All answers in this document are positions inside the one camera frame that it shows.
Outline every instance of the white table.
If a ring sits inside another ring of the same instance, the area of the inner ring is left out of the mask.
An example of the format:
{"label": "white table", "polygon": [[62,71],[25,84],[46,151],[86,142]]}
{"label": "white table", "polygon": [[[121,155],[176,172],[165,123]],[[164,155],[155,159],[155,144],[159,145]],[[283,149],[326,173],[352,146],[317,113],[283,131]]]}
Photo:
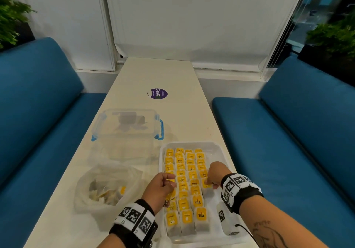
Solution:
{"label": "white table", "polygon": [[[168,92],[164,99],[152,99],[147,93],[153,88]],[[165,139],[155,141],[156,155],[164,143],[171,141],[214,141],[224,151],[228,166],[234,169],[223,138],[206,101],[205,95],[188,61],[128,58],[99,113],[109,108],[154,109],[164,121]],[[96,247],[107,232],[100,231],[90,214],[77,214],[73,208],[74,190],[78,179],[92,168],[89,156],[93,120],[70,164],[58,183],[25,248]],[[138,165],[149,181],[158,172],[158,159],[148,165]],[[254,248],[251,240],[234,245]]]}

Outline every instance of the forearm tattoo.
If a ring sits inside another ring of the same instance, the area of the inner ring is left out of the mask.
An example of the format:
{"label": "forearm tattoo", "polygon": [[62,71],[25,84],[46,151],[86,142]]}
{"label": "forearm tattoo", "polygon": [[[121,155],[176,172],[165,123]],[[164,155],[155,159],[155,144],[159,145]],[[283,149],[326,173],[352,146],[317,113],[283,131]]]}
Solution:
{"label": "forearm tattoo", "polygon": [[271,228],[270,221],[254,223],[251,233],[260,248],[289,248],[279,232]]}

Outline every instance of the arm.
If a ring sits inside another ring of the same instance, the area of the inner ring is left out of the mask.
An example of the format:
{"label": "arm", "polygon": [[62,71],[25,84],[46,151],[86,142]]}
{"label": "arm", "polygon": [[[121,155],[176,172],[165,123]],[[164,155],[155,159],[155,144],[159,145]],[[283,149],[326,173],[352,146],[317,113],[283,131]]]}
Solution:
{"label": "arm", "polygon": [[[176,183],[169,181],[175,179],[174,174],[158,173],[148,184],[142,199],[151,207],[151,212],[156,215],[164,206],[166,197],[176,187]],[[126,248],[115,234],[109,234],[97,248]]]}
{"label": "arm", "polygon": [[[213,162],[206,182],[216,189],[223,177],[230,173],[223,163]],[[327,248],[316,236],[262,196],[244,200],[239,213],[259,247]]]}

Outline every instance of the blue bench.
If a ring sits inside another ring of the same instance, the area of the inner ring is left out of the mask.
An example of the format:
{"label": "blue bench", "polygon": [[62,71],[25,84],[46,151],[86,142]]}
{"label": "blue bench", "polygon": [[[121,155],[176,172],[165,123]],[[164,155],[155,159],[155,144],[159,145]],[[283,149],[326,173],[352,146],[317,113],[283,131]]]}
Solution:
{"label": "blue bench", "polygon": [[212,102],[237,171],[330,248],[354,247],[355,88],[289,57],[259,96]]}
{"label": "blue bench", "polygon": [[106,94],[44,38],[0,54],[0,240],[23,247]]}

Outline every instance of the forearm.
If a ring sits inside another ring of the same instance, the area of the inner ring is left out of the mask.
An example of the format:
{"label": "forearm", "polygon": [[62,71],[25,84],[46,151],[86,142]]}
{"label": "forearm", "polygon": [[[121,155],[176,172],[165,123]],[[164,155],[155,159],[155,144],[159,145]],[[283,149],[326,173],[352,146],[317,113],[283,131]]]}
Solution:
{"label": "forearm", "polygon": [[109,234],[97,248],[126,248],[126,246],[115,234]]}
{"label": "forearm", "polygon": [[239,212],[260,247],[327,247],[296,220],[261,196],[243,201]]}

